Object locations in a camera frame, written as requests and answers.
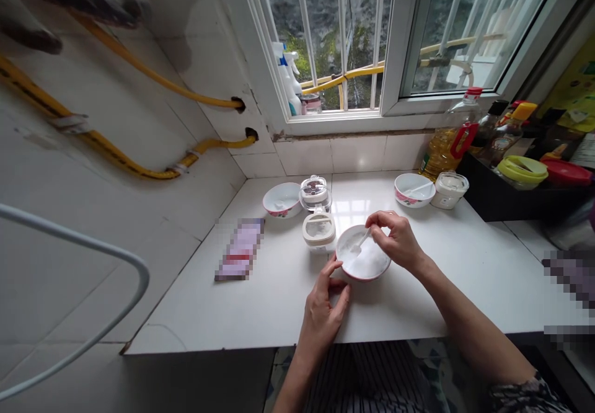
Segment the woman's left hand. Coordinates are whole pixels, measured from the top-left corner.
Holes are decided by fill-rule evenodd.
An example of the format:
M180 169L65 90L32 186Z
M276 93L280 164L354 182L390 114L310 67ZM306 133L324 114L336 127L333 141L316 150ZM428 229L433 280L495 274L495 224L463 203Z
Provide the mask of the woman's left hand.
M343 316L349 305L351 287L337 278L331 278L335 269L341 267L342 261L336 261L337 255L327 262L320 272L312 292L306 298L304 322L299 333L296 356L316 366L333 344L341 327ZM340 291L337 305L330 304L329 291Z

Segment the woman's right hand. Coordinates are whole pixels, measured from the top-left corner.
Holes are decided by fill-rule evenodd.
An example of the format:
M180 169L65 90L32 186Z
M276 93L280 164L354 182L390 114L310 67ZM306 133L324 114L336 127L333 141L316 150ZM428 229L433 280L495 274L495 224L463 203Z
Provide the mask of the woman's right hand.
M409 272L416 273L432 263L417 243L407 218L394 211L377 211L369 216L366 227L370 228L374 242L384 253ZM388 236L384 234L382 227L390 228Z

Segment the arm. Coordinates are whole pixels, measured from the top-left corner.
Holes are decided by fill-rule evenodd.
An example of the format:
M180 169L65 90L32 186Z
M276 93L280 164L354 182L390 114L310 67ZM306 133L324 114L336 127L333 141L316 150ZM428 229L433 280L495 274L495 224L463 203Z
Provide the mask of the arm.
M481 375L493 384L522 384L533 378L536 371L522 353L422 251L406 218L378 211L366 227L381 249L430 293L461 353ZM390 234L381 227L389 227Z
M304 409L316 369L337 336L349 303L350 287L344 281L330 277L343 264L335 259L334 255L322 269L312 292L306 298L304 321L296 352L273 413L297 413ZM329 291L341 292L334 308L328 299Z

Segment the red cap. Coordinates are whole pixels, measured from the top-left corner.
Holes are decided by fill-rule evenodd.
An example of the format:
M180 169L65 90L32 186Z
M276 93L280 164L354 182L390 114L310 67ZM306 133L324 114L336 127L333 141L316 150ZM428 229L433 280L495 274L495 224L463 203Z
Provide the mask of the red cap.
M481 95L482 92L483 92L482 87L468 87L467 90L465 91L465 93L468 95Z
M549 180L557 187L588 187L593 173L579 165L559 159L545 158L541 161L547 166Z

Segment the striped clothing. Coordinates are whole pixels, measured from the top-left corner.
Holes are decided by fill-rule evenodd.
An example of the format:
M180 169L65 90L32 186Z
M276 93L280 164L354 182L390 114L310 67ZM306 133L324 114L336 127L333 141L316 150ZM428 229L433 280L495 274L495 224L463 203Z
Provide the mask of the striped clothing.
M570 413L539 373L523 385L490 389L493 413ZM306 412L435 413L430 384L406 342L336 344L306 401Z

